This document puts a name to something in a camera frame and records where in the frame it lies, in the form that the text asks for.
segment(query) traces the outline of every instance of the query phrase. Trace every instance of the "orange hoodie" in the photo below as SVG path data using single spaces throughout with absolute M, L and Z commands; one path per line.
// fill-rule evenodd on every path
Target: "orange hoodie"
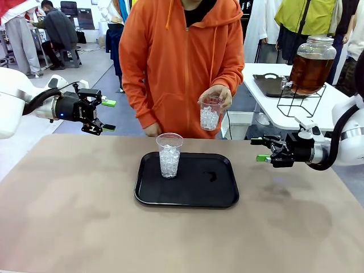
M 201 94 L 212 85 L 242 83 L 242 12 L 237 0 L 217 0 L 202 22 L 186 27 L 181 0 L 138 0 L 119 45 L 123 89 L 143 128 L 214 138 L 200 127 Z

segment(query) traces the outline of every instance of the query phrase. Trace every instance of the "brown liquid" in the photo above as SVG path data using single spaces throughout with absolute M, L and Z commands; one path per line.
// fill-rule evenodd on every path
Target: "brown liquid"
M 292 92 L 309 95 L 319 91 L 329 76 L 334 60 L 312 60 L 297 55 L 290 81 L 293 81 Z

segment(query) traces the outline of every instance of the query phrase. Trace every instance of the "hoodie pocket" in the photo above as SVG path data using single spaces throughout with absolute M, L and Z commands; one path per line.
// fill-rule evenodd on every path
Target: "hoodie pocket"
M 164 93 L 152 111 L 164 133 L 181 133 L 187 127 L 187 106 L 183 95 Z

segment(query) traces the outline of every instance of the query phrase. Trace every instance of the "cup with ice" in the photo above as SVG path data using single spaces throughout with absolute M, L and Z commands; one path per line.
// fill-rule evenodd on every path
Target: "cup with ice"
M 222 103 L 222 99 L 217 96 L 204 97 L 200 110 L 200 123 L 202 129 L 213 131 L 217 128 Z
M 183 138 L 179 134 L 165 133 L 157 137 L 159 146 L 160 171 L 164 178 L 170 179 L 177 175 Z

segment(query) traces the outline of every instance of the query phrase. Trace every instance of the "glass jar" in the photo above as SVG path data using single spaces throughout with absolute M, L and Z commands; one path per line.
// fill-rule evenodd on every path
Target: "glass jar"
M 309 95 L 324 86 L 336 56 L 333 42 L 330 37 L 309 36 L 307 42 L 298 48 L 289 77 L 292 92 Z

